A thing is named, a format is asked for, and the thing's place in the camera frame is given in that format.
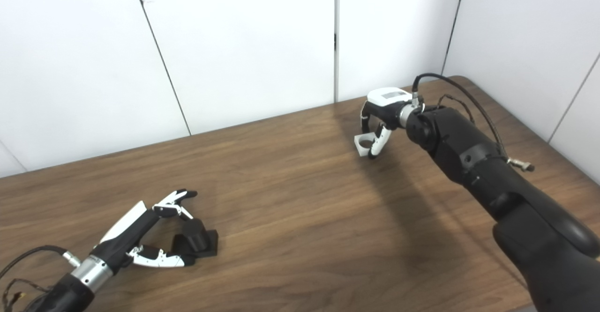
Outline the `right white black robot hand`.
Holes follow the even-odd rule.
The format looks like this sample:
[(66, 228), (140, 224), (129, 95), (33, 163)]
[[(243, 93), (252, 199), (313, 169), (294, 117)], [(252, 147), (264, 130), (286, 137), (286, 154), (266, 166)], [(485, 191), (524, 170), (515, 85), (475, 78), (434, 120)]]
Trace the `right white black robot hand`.
[(378, 88), (367, 94), (360, 111), (362, 135), (354, 138), (360, 156), (373, 160), (379, 156), (393, 131), (405, 129), (412, 113), (424, 110), (418, 93), (401, 88)]

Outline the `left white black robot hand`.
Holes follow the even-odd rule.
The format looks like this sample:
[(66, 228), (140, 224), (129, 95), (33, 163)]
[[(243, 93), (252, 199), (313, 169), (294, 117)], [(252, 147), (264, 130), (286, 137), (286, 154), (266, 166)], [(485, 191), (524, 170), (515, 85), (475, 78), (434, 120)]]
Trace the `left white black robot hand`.
[(141, 239), (162, 218), (178, 217), (185, 222), (193, 219), (182, 206), (182, 201), (196, 196), (197, 191), (180, 189), (167, 195), (151, 208), (147, 208), (143, 201), (139, 201), (103, 235), (90, 255), (101, 260), (101, 263), (111, 269), (114, 275), (131, 264), (155, 268), (194, 265), (195, 259), (192, 256), (142, 245)]

